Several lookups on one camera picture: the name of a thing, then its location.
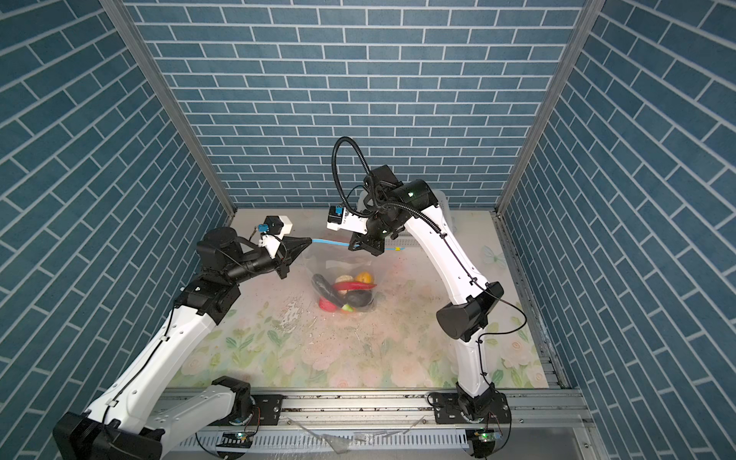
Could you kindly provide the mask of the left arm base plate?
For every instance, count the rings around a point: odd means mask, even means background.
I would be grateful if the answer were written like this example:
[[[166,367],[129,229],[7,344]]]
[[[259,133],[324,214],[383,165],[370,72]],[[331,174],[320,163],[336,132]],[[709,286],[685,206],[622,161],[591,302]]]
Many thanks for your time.
[[[237,398],[232,409],[210,427],[256,427],[276,426],[281,416],[284,396],[282,394],[255,394],[249,401]]]

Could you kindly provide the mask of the white plastic mesh basket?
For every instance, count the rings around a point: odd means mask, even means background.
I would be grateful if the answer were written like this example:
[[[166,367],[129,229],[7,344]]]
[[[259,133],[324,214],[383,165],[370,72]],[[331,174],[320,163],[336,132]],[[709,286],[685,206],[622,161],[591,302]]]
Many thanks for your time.
[[[435,195],[435,197],[437,198],[444,216],[448,218],[448,216],[450,216],[450,205],[447,196],[439,190],[433,189],[432,192],[433,195]],[[358,195],[358,205],[356,206],[358,211],[365,211],[367,209],[367,206],[364,203],[364,199],[366,199],[366,197],[368,197],[368,193],[365,190],[362,190]]]

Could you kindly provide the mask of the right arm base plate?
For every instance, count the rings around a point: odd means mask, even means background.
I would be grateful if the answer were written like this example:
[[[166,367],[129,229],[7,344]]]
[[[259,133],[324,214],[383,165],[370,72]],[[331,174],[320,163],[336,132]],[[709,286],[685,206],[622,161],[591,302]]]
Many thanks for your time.
[[[480,396],[466,400],[458,393],[431,392],[425,395],[435,423],[438,425],[460,424],[509,424],[512,421],[506,395],[494,392],[491,396]]]

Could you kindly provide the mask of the clear zip top bag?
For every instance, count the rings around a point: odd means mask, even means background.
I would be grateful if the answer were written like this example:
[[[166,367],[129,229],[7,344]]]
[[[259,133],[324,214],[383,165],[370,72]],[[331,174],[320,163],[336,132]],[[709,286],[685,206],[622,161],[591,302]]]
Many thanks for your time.
[[[374,256],[351,251],[341,241],[314,239],[305,252],[305,264],[318,308],[330,314],[377,310],[386,303],[401,256],[393,248]]]

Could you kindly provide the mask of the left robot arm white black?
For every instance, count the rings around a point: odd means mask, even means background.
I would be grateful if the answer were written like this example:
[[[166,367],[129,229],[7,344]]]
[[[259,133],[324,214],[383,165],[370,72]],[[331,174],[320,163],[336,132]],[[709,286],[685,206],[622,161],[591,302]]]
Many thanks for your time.
[[[191,352],[224,320],[241,283],[275,272],[286,278],[312,243],[287,231],[264,233],[258,243],[231,227],[197,243],[201,270],[174,299],[172,310],[130,367],[82,413],[64,414],[53,429],[64,459],[160,459],[214,422],[243,426],[254,418],[251,386],[214,379],[201,393],[154,414],[154,406]]]

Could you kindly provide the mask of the black toy eggplant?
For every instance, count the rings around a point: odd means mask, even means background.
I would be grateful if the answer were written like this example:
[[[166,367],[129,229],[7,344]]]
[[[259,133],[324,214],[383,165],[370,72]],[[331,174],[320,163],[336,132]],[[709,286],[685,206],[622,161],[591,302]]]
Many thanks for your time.
[[[336,291],[333,289],[333,285],[331,285],[323,275],[314,274],[314,276],[312,276],[312,287],[320,297],[324,297],[335,304],[338,310],[342,310],[343,312],[354,312],[354,308],[344,304],[344,296],[348,291]]]

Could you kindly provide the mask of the black toy avocado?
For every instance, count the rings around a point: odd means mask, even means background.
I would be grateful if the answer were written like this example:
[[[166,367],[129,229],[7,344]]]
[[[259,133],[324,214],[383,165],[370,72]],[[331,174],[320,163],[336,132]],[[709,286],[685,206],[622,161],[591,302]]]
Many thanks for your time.
[[[344,304],[355,309],[366,308],[373,302],[374,296],[372,291],[366,289],[356,289],[348,291],[344,296]]]

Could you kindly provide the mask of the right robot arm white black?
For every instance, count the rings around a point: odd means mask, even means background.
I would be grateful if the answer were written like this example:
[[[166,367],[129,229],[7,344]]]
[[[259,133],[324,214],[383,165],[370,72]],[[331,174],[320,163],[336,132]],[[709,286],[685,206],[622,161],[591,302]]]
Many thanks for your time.
[[[343,195],[339,227],[353,232],[349,249],[373,256],[384,252],[385,240],[406,230],[439,273],[450,303],[436,313],[444,333],[454,340],[458,377],[457,404],[469,422],[488,420],[500,401],[483,356],[483,339],[490,337],[488,315],[503,301],[504,290],[489,282],[450,230],[439,200],[423,180],[404,183],[384,165],[368,169],[363,189],[364,209],[357,211]]]

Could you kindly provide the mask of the red toy chili pepper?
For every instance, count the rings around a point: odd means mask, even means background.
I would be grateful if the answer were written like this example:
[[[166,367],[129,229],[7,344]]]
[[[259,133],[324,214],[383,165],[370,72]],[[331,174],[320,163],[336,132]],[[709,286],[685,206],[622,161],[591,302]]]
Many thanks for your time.
[[[371,291],[376,285],[371,283],[363,283],[359,281],[343,281],[333,284],[336,291]]]

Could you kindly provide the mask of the pink toy fruit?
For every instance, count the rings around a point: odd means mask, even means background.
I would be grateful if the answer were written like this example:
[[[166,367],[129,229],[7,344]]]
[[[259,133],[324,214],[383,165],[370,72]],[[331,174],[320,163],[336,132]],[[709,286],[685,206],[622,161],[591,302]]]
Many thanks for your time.
[[[321,310],[324,310],[325,312],[336,312],[338,310],[335,304],[325,299],[324,297],[319,298],[318,306]]]

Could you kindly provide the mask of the yellow toy fruit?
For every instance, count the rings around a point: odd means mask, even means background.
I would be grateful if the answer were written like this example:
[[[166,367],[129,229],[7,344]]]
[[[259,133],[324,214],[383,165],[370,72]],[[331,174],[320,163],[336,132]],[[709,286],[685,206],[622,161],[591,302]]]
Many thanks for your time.
[[[355,276],[355,280],[364,284],[375,283],[373,275],[368,271],[360,272],[358,275]]]

